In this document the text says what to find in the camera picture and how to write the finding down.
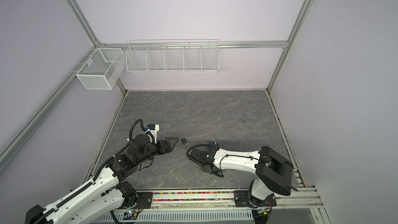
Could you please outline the small black padlock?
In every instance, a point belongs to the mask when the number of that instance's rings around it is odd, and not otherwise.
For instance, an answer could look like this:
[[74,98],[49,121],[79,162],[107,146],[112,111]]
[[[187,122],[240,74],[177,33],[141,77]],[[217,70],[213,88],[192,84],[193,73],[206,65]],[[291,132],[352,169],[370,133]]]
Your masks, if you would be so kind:
[[180,141],[181,141],[182,144],[186,144],[189,139],[190,138],[186,136],[186,137],[183,137],[182,139],[180,139]]

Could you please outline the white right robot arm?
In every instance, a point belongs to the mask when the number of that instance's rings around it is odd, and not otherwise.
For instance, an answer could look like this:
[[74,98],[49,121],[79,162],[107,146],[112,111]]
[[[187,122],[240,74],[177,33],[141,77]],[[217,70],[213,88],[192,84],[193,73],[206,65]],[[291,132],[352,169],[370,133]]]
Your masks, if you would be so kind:
[[190,147],[186,156],[203,172],[217,177],[224,177],[224,170],[255,174],[257,179],[252,180],[247,191],[234,192],[237,207],[272,208],[276,206],[275,194],[290,196],[295,190],[292,186],[293,163],[268,146],[240,152],[225,150],[209,142]]

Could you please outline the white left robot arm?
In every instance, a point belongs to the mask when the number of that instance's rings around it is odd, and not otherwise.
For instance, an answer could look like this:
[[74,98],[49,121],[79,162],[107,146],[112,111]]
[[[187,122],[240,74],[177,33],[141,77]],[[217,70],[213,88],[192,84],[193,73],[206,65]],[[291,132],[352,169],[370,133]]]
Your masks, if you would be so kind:
[[126,181],[133,173],[143,170],[142,164],[155,156],[172,152],[179,138],[157,139],[159,126],[144,126],[136,120],[127,143],[99,167],[96,173],[78,188],[45,207],[35,205],[28,210],[27,224],[89,224],[98,217],[119,208],[138,208],[141,199]]

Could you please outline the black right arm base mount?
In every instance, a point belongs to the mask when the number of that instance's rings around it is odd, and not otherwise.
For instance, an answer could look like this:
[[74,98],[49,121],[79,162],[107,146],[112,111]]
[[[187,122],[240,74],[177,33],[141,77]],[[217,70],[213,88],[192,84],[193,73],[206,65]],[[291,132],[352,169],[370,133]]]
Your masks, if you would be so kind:
[[249,190],[235,190],[233,193],[236,207],[257,208],[277,206],[274,194],[267,196],[265,200],[259,200],[253,197]]

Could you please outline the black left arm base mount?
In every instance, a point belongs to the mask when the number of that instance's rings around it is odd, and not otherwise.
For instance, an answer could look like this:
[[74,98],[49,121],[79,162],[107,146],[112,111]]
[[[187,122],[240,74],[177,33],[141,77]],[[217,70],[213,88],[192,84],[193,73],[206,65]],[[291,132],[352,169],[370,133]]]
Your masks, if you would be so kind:
[[126,209],[137,208],[137,209],[149,209],[151,208],[153,199],[153,192],[144,191],[138,192],[128,196],[123,203],[123,207]]

